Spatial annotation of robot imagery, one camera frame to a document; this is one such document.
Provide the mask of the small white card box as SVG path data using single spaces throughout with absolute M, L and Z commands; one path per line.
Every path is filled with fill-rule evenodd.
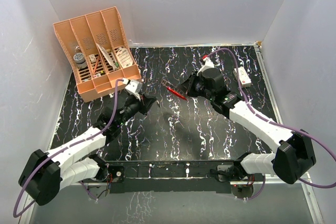
M 89 59 L 90 59 L 91 63 L 95 63 L 97 61 L 97 58 L 96 58 L 95 54 L 90 54 Z

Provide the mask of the round grey tin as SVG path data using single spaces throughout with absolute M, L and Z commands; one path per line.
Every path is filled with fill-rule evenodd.
M 87 63 L 86 63 L 86 60 L 85 60 L 85 57 L 84 57 L 83 53 L 78 52 L 78 53 L 74 54 L 73 60 L 76 64 L 76 66 L 79 69 L 83 69 L 83 68 L 87 67 Z

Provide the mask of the orange pencil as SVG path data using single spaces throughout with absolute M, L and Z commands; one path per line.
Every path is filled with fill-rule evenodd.
M 96 59 L 96 62 L 95 62 L 94 68 L 93 68 L 93 72 L 92 72 L 93 76 L 96 74 L 96 71 L 97 71 L 97 68 L 98 68 L 98 65 L 99 65 L 99 62 L 100 62 L 100 58 L 101 57 L 98 56 L 97 59 Z

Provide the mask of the small white cardboard box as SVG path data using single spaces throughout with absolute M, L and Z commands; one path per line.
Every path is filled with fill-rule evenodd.
M 239 67 L 238 69 L 233 70 L 233 74 L 237 81 L 239 81 L 242 88 L 248 88 L 251 86 L 252 82 L 248 76 L 244 67 Z

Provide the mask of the white paper packet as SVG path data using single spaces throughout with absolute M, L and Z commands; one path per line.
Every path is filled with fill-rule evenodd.
M 111 58 L 111 56 L 109 55 L 109 53 L 106 51 L 105 48 L 103 48 L 100 44 L 96 43 L 97 48 L 101 51 L 102 55 L 104 56 L 104 58 L 106 59 L 107 63 L 109 64 L 109 66 L 112 67 L 112 69 L 115 71 L 118 69 L 118 67 L 116 66 L 115 62 L 113 61 L 113 59 Z

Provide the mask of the white blister pack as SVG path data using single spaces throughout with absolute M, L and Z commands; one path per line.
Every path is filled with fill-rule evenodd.
M 116 51 L 116 58 L 122 68 L 133 65 L 133 59 L 128 50 L 124 47 L 119 47 Z

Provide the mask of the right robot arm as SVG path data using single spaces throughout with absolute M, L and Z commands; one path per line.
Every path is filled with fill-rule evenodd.
M 251 112 L 241 96 L 226 87 L 218 69 L 206 69 L 201 74 L 193 72 L 177 88 L 184 96 L 206 98 L 217 113 L 242 125 L 272 150 L 270 154 L 247 152 L 234 160 L 230 168 L 232 177 L 247 180 L 252 174 L 269 174 L 293 184 L 316 164 L 309 137 L 276 126 L 272 119 L 260 119 L 261 113 Z

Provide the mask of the orange plastic desk organizer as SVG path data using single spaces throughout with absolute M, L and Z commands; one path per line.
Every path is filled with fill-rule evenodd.
M 141 71 L 130 51 L 124 32 L 120 13 L 116 7 L 99 10 L 90 14 L 67 19 L 54 24 L 55 35 L 68 58 L 75 77 L 77 91 L 85 102 L 95 100 L 115 90 L 122 90 L 125 85 L 116 83 L 117 79 L 134 79 L 141 81 Z M 107 63 L 96 43 L 109 53 L 117 70 Z M 116 58 L 119 47 L 128 50 L 133 59 L 133 65 L 122 68 Z M 87 67 L 79 69 L 73 59 L 74 54 L 84 54 Z M 90 54 L 100 56 L 100 62 L 93 76 L 95 63 L 91 63 Z

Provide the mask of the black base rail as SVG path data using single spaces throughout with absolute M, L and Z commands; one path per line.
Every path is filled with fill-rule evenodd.
M 112 194 L 132 192 L 214 191 L 230 194 L 237 186 L 251 193 L 262 175 L 239 178 L 231 174 L 233 161 L 109 161 L 102 177 L 85 179 L 90 186 L 106 186 Z

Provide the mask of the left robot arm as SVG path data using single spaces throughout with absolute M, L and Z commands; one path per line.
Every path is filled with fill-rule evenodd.
M 108 177 L 105 161 L 94 151 L 112 142 L 122 126 L 137 113 L 147 114 L 157 98 L 129 95 L 123 106 L 107 106 L 95 124 L 77 138 L 43 152 L 34 151 L 19 178 L 19 185 L 40 206 L 51 202 L 60 190 L 85 179 L 98 182 Z

